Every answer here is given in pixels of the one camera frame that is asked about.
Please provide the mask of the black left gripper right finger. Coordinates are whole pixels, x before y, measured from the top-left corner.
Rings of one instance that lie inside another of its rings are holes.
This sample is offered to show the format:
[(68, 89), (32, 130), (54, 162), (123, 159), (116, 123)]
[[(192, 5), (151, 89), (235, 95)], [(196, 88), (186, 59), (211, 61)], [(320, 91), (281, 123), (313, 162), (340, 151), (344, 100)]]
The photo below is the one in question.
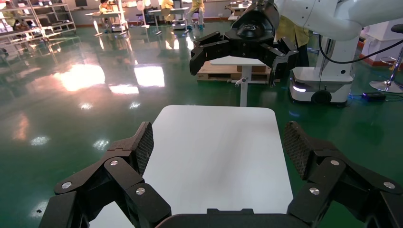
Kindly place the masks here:
[(294, 121), (286, 124), (284, 150), (305, 181), (287, 214), (306, 227), (317, 227), (332, 202), (367, 228), (402, 227), (403, 188), (397, 182), (352, 162), (330, 141), (309, 136)]

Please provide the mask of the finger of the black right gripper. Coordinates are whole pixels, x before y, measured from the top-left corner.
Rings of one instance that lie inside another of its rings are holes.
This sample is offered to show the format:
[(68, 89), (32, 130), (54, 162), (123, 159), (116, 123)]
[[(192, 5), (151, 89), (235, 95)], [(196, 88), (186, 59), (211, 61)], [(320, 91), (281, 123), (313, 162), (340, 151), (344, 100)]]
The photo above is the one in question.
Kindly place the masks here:
[(274, 47), (262, 43), (261, 51), (261, 62), (271, 69), (269, 74), (270, 87), (274, 86), (277, 77), (282, 77), (284, 73), (296, 67), (298, 50), (286, 37), (281, 37)]
[(240, 42), (216, 31), (193, 42), (189, 69), (195, 76), (206, 61), (230, 56), (239, 49)]

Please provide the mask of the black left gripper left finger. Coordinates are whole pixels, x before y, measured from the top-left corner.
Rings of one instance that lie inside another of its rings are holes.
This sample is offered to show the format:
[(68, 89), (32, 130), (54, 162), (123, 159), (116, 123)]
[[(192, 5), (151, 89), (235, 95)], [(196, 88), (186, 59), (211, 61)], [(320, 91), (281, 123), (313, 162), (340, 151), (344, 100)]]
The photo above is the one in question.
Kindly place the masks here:
[(154, 228), (170, 217), (170, 205), (143, 178), (154, 148), (150, 122), (115, 141), (100, 160), (59, 182), (43, 213), (42, 228), (87, 228), (115, 202), (136, 228)]

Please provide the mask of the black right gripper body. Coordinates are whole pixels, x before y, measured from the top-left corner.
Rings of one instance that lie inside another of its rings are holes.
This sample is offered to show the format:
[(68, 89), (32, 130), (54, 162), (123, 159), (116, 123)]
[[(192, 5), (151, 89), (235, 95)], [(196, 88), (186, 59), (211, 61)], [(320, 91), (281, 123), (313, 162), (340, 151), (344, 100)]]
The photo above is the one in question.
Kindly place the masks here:
[(261, 60), (261, 44), (273, 45), (279, 17), (275, 3), (252, 3), (225, 32), (225, 36), (240, 42), (231, 56)]

